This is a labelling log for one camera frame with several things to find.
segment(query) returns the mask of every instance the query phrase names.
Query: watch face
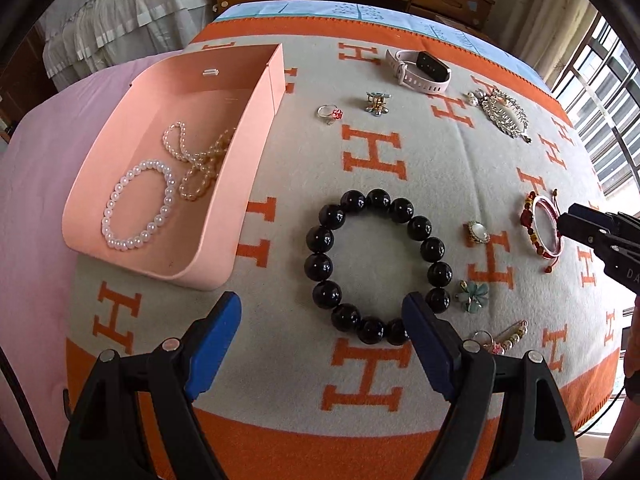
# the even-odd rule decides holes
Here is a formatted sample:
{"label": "watch face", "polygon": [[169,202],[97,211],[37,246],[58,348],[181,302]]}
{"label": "watch face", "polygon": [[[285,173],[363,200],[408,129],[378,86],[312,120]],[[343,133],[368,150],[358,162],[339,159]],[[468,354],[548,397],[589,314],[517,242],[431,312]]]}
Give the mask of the watch face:
{"label": "watch face", "polygon": [[436,83],[444,83],[449,80],[449,67],[428,52],[419,52],[415,65]]}

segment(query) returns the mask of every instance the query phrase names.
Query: light blue sheet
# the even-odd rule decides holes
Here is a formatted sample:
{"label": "light blue sheet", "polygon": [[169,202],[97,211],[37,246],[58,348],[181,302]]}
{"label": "light blue sheet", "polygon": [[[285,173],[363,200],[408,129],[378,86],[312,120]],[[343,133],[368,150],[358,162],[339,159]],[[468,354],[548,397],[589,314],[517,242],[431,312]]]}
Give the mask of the light blue sheet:
{"label": "light blue sheet", "polygon": [[424,34],[429,38],[436,38],[475,52],[505,67],[507,70],[515,72],[546,93],[551,94],[551,90],[535,70],[502,49],[448,25],[406,14],[405,12],[397,12],[396,10],[317,0],[275,0],[235,5],[223,12],[216,21],[270,16],[324,16],[326,18],[359,20],[361,22],[403,28],[404,30]]}

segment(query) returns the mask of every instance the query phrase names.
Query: bed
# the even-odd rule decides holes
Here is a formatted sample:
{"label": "bed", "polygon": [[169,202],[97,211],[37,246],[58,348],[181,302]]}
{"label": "bed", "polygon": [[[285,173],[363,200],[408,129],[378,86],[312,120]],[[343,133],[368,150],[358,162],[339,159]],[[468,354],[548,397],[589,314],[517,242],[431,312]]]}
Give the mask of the bed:
{"label": "bed", "polygon": [[184,48],[211,22],[210,0],[55,0],[38,21],[60,91],[108,66]]}
{"label": "bed", "polygon": [[[63,389],[73,404],[100,351],[147,352],[182,333],[226,289],[241,296],[243,322],[214,386],[194,406],[229,477],[412,478],[446,403],[426,383],[410,344],[368,348],[335,332],[310,301],[312,285],[302,273],[305,232],[317,211],[351,188],[383,187],[426,212],[447,241],[451,295],[462,279],[490,288],[490,307],[482,312],[469,314],[452,302],[443,317],[465,336],[480,329],[497,334],[528,319],[529,333],[510,354],[539,350],[574,426],[593,416],[609,398],[622,309],[633,297],[571,241],[554,272],[544,273],[520,226],[532,188],[560,189],[562,209],[604,201],[587,153],[535,72],[446,25],[333,2],[242,4],[204,28],[185,52],[257,43],[283,44],[287,93],[258,168],[234,272],[219,290],[130,274],[78,256],[62,239],[66,197],[100,128],[137,74],[178,53],[71,85],[20,122],[2,156],[0,183],[12,184],[0,186],[0,344],[54,461],[66,428]],[[385,65],[387,48],[425,49],[444,60],[454,75],[446,95],[428,98],[399,87]],[[469,90],[492,86],[526,110],[531,144],[500,133],[465,103]],[[362,110],[367,91],[392,94],[387,115]],[[314,113],[332,102],[344,116],[329,126]],[[491,244],[469,243],[464,224],[471,219],[487,225]],[[341,228],[336,281],[349,289],[349,301],[386,318],[404,293],[426,291],[426,270],[407,250],[405,235],[379,224],[365,219]],[[372,237],[391,241],[370,250]],[[140,310],[114,311],[100,293],[105,288],[139,294]],[[114,331],[130,333],[130,345]],[[488,459],[498,413],[496,401],[470,478],[479,478]],[[143,416],[149,414],[143,400]],[[45,478],[3,381],[0,418]],[[169,476],[156,441],[151,447],[158,473]]]}

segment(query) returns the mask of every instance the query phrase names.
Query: window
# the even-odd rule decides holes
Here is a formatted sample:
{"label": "window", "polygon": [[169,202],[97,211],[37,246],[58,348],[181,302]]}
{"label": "window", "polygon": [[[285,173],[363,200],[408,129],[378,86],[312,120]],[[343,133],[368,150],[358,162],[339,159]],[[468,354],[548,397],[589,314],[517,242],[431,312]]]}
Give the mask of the window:
{"label": "window", "polygon": [[607,199],[638,214],[640,73],[603,17],[594,21],[553,94],[585,145]]}

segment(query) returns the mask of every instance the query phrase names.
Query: orange blanket border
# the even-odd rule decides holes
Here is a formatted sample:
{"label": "orange blanket border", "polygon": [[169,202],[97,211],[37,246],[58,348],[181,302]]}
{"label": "orange blanket border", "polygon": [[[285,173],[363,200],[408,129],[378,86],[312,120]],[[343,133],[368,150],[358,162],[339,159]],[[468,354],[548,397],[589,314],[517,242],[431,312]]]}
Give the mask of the orange blanket border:
{"label": "orange blanket border", "polygon": [[385,44],[411,50],[426,50],[443,61],[462,66],[523,95],[573,127],[560,103],[522,76],[475,52],[442,40],[429,38],[418,32],[404,30],[404,28],[322,16],[238,18],[209,23],[191,40],[191,43],[241,36],[268,36],[270,34],[324,36]]}
{"label": "orange blanket border", "polygon": [[[571,420],[580,428],[609,399],[620,349],[560,388]],[[76,405],[95,357],[66,340],[66,369],[70,403]],[[175,479],[153,413],[149,394],[140,394],[145,436],[156,472]],[[386,437],[324,436],[271,430],[194,409],[203,432],[229,478],[234,480],[354,480],[412,479],[438,431]],[[482,477],[491,454],[498,418],[487,421],[468,480]],[[368,460],[354,460],[354,456]]]}

